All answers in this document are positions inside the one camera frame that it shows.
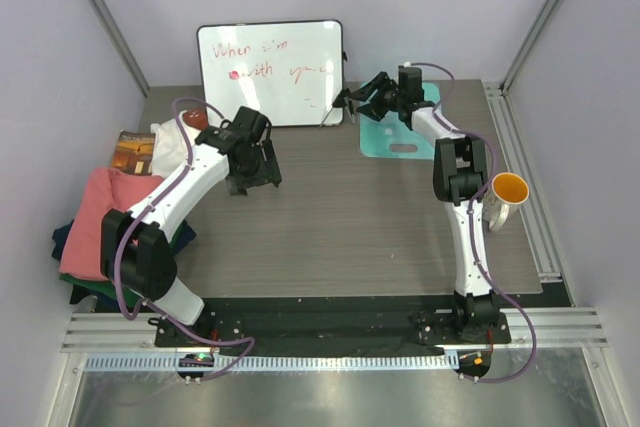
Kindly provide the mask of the red brown cube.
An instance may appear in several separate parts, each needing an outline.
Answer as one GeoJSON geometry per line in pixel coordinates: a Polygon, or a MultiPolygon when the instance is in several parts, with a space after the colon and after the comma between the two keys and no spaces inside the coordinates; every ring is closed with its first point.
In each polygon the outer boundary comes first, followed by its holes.
{"type": "Polygon", "coordinates": [[[182,120],[186,126],[202,131],[209,126],[208,117],[204,110],[191,109],[182,113],[182,120]]]}

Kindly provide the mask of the small white whiteboard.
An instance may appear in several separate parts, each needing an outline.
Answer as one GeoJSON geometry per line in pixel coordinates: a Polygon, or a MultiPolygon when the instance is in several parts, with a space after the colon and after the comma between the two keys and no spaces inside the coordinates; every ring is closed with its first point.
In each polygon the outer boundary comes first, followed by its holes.
{"type": "Polygon", "coordinates": [[[342,24],[331,20],[202,26],[205,100],[231,119],[241,106],[276,127],[335,126],[344,89],[342,24]]]}

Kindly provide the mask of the white t shirt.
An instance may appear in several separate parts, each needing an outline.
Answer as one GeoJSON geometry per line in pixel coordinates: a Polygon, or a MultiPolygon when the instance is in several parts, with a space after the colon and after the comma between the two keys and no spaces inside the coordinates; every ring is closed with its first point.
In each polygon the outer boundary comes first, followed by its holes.
{"type": "Polygon", "coordinates": [[[186,142],[174,119],[152,123],[150,132],[155,135],[151,173],[166,178],[187,158],[186,142]]]}

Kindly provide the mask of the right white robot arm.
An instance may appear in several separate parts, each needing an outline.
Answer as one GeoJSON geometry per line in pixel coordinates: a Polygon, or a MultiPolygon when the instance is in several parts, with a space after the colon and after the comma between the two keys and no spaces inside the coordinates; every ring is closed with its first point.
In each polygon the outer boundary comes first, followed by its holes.
{"type": "Polygon", "coordinates": [[[427,65],[406,63],[396,79],[380,72],[351,91],[349,99],[359,103],[360,114],[376,122],[395,113],[434,147],[432,185],[450,222],[456,265],[451,327],[464,342],[488,343],[499,328],[500,310],[482,226],[482,200],[490,181],[486,143],[448,121],[440,102],[425,99],[422,69],[427,65]]]}

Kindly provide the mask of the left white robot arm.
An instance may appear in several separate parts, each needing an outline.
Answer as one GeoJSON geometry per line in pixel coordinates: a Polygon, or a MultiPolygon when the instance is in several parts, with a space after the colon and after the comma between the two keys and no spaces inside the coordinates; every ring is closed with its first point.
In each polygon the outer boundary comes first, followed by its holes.
{"type": "Polygon", "coordinates": [[[246,106],[235,117],[209,126],[191,138],[181,119],[174,124],[186,157],[142,201],[126,211],[112,209],[101,225],[100,269],[116,289],[121,307],[123,292],[156,308],[178,324],[179,335],[190,345],[205,344],[213,322],[204,300],[178,277],[170,242],[191,210],[213,187],[226,183],[233,195],[271,184],[281,172],[271,140],[272,123],[246,106]]]}

